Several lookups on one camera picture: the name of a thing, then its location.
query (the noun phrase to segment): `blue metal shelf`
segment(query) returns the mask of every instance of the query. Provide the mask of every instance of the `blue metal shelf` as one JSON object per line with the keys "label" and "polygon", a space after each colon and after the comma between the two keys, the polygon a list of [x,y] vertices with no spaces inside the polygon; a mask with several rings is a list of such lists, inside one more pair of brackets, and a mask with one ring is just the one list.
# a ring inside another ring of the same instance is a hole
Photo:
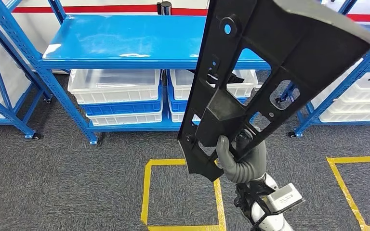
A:
{"label": "blue metal shelf", "polygon": [[[33,88],[34,88],[34,86],[33,86],[33,84],[31,84],[27,88],[25,93],[23,93],[22,96],[19,98],[18,102],[16,103],[15,107],[13,108],[13,112],[14,112],[15,115],[19,112],[19,109],[22,107],[22,105],[25,102],[27,96],[30,94],[30,91]],[[33,110],[35,109],[36,105],[38,104],[39,100],[42,97],[42,94],[43,94],[42,90],[40,90],[36,94],[32,104],[29,106],[29,110],[26,113],[25,117],[23,118],[22,122],[27,123],[29,121],[31,114],[33,113]],[[12,125],[12,122],[10,120],[6,119],[6,118],[0,118],[0,125]]]}
{"label": "blue metal shelf", "polygon": [[[24,94],[22,94],[18,102],[16,102],[15,107],[12,108],[11,101],[9,99],[5,84],[3,82],[3,79],[0,73],[0,93],[4,100],[4,105],[0,103],[0,114],[5,117],[5,118],[0,118],[0,125],[13,125],[25,134],[25,138],[38,139],[39,135],[35,133],[34,130],[32,130],[30,127],[27,126],[27,122],[29,121],[42,95],[44,96],[47,102],[51,100],[52,96],[50,92],[46,90],[46,87],[37,79],[37,76],[32,72],[32,70],[30,70],[30,68],[27,66],[25,61],[17,53],[15,48],[12,46],[12,44],[8,41],[8,39],[4,36],[4,34],[1,31],[0,31],[0,44],[8,52],[8,54],[15,60],[18,66],[24,71],[25,76],[31,81],[27,90],[24,92]],[[24,118],[21,120],[17,117],[16,114],[18,113],[20,107],[24,103],[27,95],[30,93],[33,87],[37,89],[37,94],[32,104],[29,106],[29,109],[27,113],[25,114]]]}
{"label": "blue metal shelf", "polygon": [[[195,69],[205,20],[201,16],[68,15],[39,63],[46,68]],[[236,65],[236,69],[269,68],[248,49]]]}
{"label": "blue metal shelf", "polygon": [[[161,123],[94,127],[80,115],[51,69],[195,69],[205,17],[66,15],[59,0],[49,3],[61,26],[43,55],[34,48],[2,1],[0,24],[91,144],[97,143],[94,131],[179,129],[180,123],[173,123],[168,118],[166,105]],[[242,52],[235,67],[269,68],[250,50]]]}
{"label": "blue metal shelf", "polygon": [[[347,14],[352,6],[354,6],[357,0],[346,0],[339,10],[340,13]],[[322,122],[319,116],[330,107],[334,99],[339,98],[355,81],[360,79],[366,72],[370,72],[370,52],[364,56],[364,60],[341,82],[335,90],[318,106],[314,109],[311,102],[308,102],[305,109],[308,115],[305,117],[301,111],[298,111],[297,118],[299,120],[299,126],[294,129],[294,134],[297,137],[303,136],[303,132],[311,125],[370,125],[370,121],[348,121],[348,122]],[[280,99],[286,100],[289,98],[290,101],[294,101],[293,90],[295,85],[290,83],[283,93],[280,95]]]}

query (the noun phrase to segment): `mounting hole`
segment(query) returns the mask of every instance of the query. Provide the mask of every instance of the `mounting hole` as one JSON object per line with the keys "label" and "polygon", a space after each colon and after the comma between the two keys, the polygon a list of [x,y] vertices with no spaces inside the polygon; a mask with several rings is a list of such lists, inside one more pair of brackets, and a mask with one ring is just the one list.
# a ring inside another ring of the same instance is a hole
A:
{"label": "mounting hole", "polygon": [[225,31],[225,34],[228,35],[232,31],[232,27],[230,27],[229,24],[226,24],[225,27],[224,27],[224,31]]}

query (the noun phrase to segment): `blue plastic bin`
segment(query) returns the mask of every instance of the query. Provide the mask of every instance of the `blue plastic bin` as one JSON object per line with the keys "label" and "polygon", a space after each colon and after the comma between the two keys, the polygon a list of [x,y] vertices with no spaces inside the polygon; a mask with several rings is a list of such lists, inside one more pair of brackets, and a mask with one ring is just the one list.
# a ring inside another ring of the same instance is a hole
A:
{"label": "blue plastic bin", "polygon": [[80,104],[88,116],[159,112],[161,110],[162,84],[158,86],[158,99],[152,101],[134,101],[121,103]]}

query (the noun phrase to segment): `blue shelf top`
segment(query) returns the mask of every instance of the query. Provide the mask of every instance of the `blue shelf top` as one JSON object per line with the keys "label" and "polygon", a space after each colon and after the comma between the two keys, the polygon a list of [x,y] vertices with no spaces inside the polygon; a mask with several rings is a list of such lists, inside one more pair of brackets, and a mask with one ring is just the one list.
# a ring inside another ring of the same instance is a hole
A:
{"label": "blue shelf top", "polygon": [[[40,62],[49,68],[195,69],[205,20],[202,16],[68,15]],[[245,50],[237,68],[270,66]]]}

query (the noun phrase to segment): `rectangular cutout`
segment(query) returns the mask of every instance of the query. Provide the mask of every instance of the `rectangular cutout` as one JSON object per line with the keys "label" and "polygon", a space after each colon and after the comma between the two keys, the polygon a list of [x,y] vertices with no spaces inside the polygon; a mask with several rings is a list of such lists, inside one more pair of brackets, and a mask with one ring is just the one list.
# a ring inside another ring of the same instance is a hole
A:
{"label": "rectangular cutout", "polygon": [[267,126],[269,126],[270,121],[260,112],[256,112],[250,118],[250,124],[253,125],[258,131],[263,131]]}

